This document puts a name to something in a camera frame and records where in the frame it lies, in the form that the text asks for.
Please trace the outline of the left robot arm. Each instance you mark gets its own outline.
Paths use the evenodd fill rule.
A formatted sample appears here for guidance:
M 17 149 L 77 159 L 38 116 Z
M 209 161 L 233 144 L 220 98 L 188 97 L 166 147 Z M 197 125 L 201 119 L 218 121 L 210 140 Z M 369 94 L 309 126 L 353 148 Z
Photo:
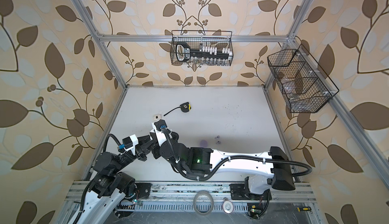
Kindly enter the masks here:
M 84 188 L 80 206 L 68 223 L 102 224 L 123 200 L 134 206 L 149 197 L 152 185 L 136 183 L 122 170 L 135 160 L 146 161 L 149 153 L 157 156 L 159 148 L 155 133 L 139 138 L 132 135 L 122 141 L 108 134 L 93 166 L 96 175 Z

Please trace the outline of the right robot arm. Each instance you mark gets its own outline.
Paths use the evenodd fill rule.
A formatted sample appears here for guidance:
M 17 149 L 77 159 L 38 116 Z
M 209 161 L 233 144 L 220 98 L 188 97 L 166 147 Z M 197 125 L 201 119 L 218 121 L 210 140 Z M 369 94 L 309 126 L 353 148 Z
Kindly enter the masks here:
M 153 129 L 160 156 L 185 179 L 208 181 L 219 172 L 248 174 L 245 188 L 248 194 L 261 195 L 275 189 L 295 190 L 294 179 L 312 172 L 308 164 L 291 161 L 279 147 L 256 154 L 228 153 L 211 148 L 188 148 L 173 138 L 168 128 Z

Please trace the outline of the purple round earbud case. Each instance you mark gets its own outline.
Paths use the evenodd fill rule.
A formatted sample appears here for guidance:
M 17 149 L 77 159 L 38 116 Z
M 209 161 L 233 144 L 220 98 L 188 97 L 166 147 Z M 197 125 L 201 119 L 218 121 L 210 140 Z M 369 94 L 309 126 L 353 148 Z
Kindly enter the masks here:
M 207 148 L 208 147 L 208 142 L 206 140 L 201 140 L 199 143 L 199 146 L 201 148 Z

